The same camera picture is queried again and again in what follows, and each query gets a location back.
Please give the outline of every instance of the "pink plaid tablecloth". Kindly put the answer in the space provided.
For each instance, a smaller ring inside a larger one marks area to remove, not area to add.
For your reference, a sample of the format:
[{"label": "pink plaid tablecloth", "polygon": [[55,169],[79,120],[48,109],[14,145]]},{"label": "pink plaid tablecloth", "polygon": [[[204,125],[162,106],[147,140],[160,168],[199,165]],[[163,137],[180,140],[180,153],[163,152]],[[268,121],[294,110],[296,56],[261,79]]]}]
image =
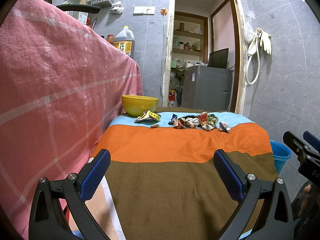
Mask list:
[{"label": "pink plaid tablecloth", "polygon": [[78,172],[142,82],[131,58],[42,0],[18,0],[0,40],[0,203],[27,239],[39,177]]}]

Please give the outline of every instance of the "black computer monitor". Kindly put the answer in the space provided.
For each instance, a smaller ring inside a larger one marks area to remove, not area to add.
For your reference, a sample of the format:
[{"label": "black computer monitor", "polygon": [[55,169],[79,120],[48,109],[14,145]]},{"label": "black computer monitor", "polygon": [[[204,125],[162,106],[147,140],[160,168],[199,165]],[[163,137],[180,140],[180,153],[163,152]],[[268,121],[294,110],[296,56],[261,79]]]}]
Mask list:
[{"label": "black computer monitor", "polygon": [[229,48],[220,49],[209,54],[208,67],[227,68]]}]

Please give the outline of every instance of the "light switch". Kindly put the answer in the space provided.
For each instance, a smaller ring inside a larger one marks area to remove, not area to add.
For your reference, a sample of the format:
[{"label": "light switch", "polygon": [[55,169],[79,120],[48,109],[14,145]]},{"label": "light switch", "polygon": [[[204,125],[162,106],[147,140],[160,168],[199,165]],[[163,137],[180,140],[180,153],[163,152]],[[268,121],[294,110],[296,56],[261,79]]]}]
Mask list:
[{"label": "light switch", "polygon": [[144,14],[155,14],[156,7],[151,6],[151,7],[145,7],[144,8]]},{"label": "light switch", "polygon": [[145,8],[145,6],[135,6],[133,14],[144,14]]}]

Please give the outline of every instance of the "white hose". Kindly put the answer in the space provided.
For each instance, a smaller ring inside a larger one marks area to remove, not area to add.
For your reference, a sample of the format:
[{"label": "white hose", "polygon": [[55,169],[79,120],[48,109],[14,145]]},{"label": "white hose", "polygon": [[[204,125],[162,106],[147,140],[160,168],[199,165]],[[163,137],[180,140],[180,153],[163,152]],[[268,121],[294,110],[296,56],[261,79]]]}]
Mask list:
[{"label": "white hose", "polygon": [[251,62],[251,59],[252,59],[252,56],[253,55],[250,55],[249,59],[248,59],[248,63],[247,63],[247,67],[245,69],[245,81],[247,82],[248,85],[253,85],[258,77],[259,77],[259,72],[260,72],[260,55],[259,55],[259,48],[258,48],[258,37],[255,38],[256,39],[256,50],[257,50],[257,56],[258,56],[258,70],[257,70],[257,74],[254,78],[254,80],[252,82],[249,82],[249,78],[248,78],[248,70],[249,70],[249,65],[250,65],[250,62]]}]

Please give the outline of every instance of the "bowl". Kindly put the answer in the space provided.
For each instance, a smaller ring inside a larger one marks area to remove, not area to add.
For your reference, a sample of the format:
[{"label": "bowl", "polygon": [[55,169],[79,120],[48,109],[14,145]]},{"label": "bowl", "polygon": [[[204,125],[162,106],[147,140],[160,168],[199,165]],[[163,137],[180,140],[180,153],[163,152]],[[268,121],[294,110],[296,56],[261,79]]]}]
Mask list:
[{"label": "bowl", "polygon": [[158,98],[145,96],[122,96],[122,105],[125,111],[132,117],[138,117],[146,110],[154,111],[158,105]]}]

